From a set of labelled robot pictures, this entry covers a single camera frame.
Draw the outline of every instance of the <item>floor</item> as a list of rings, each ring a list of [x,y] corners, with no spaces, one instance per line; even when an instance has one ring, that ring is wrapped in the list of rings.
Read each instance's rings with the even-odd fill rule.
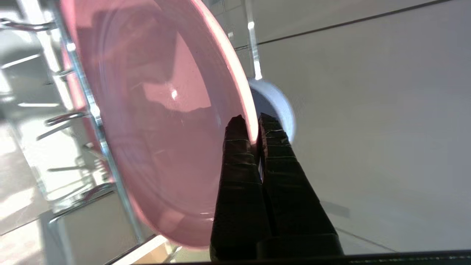
[[[38,216],[49,206],[5,120],[0,141],[0,263],[44,264]]]

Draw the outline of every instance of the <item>plate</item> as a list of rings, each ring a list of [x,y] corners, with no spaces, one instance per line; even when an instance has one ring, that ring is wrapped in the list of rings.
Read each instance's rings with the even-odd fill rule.
[[[208,246],[225,127],[242,114],[252,144],[258,133],[221,27],[199,0],[63,0],[61,9],[137,215],[171,241]]]

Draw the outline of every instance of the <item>sunlight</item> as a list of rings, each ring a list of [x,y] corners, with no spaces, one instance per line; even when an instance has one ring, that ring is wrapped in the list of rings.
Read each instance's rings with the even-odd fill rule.
[[[2,235],[0,264],[38,264],[42,249],[41,222],[36,220]]]
[[[124,256],[123,258],[117,260],[113,265],[127,265],[132,264],[145,256],[147,253],[151,252],[152,250],[156,249],[157,247],[161,246],[163,243],[167,242],[167,239],[162,235],[158,235],[151,239],[149,242],[143,244],[136,250],[130,252],[128,255]]]
[[[16,151],[16,144],[13,137],[11,137],[8,131],[4,128],[1,128],[0,132],[0,156],[13,153]]]
[[[0,204],[0,220],[26,208],[32,203],[34,187],[17,192]]]
[[[175,100],[176,97],[177,97],[177,91],[174,89],[174,90],[172,91],[172,98],[173,98],[173,100]]]

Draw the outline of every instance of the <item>dish rack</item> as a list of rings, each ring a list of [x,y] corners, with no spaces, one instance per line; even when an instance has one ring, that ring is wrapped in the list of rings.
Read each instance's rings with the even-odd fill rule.
[[[93,131],[95,134],[95,138],[97,143],[99,143],[99,148],[101,152],[94,150],[93,144],[86,144],[82,146],[82,150],[92,154],[95,158],[102,161],[102,163],[106,163],[107,169],[109,173],[112,175],[114,182],[113,183],[105,183],[101,185],[96,185],[95,187],[87,192],[87,194],[81,198],[73,207],[59,212],[53,221],[57,220],[63,215],[66,215],[74,210],[77,210],[84,205],[89,204],[93,201],[95,197],[94,194],[104,193],[104,192],[112,192],[115,191],[122,202],[124,211],[129,219],[129,222],[132,226],[134,231],[136,240],[138,244],[142,244],[145,242],[145,238],[143,237],[142,229],[139,220],[137,219],[129,197],[126,193],[125,187],[123,185],[123,181],[120,175],[118,168],[116,167],[115,161],[111,154],[110,148],[105,138],[104,130],[103,130],[103,122],[100,116],[99,107],[95,101],[95,97],[90,89],[90,86],[87,82],[87,78],[83,71],[82,65],[80,63],[75,43],[73,42],[70,33],[68,31],[67,25],[64,22],[64,18],[61,13],[60,9],[60,1],[58,0],[48,0],[48,6],[50,11],[53,14],[53,21],[44,23],[44,24],[26,24],[20,23],[16,21],[12,21],[6,18],[0,18],[0,30],[17,30],[17,31],[25,31],[30,33],[40,33],[40,32],[47,32],[53,29],[58,29],[61,35],[61,44],[63,49],[65,50],[69,61],[71,63],[71,67],[69,69],[64,69],[63,71],[59,71],[58,73],[53,73],[55,77],[59,77],[60,82],[67,82],[66,76],[74,74],[78,81],[78,86],[80,91],[85,96],[85,110],[84,111],[77,111],[74,110],[73,107],[69,107],[69,112],[60,116],[56,116],[54,118],[50,118],[45,121],[46,126],[55,126],[54,129],[39,135],[36,139],[41,140],[45,137],[48,137],[54,133],[62,131],[71,126],[71,121],[84,119],[87,118],[91,121],[91,125],[93,127]],[[55,168],[49,169],[50,172],[58,172],[61,170],[71,170],[71,168]]]

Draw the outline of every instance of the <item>white wall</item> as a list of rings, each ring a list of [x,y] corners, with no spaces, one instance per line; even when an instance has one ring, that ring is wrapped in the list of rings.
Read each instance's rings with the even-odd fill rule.
[[[267,41],[424,2],[252,5]],[[259,45],[263,77],[294,108],[295,153],[337,228],[395,251],[471,248],[469,10],[453,0]],[[237,54],[253,76],[249,51]]]

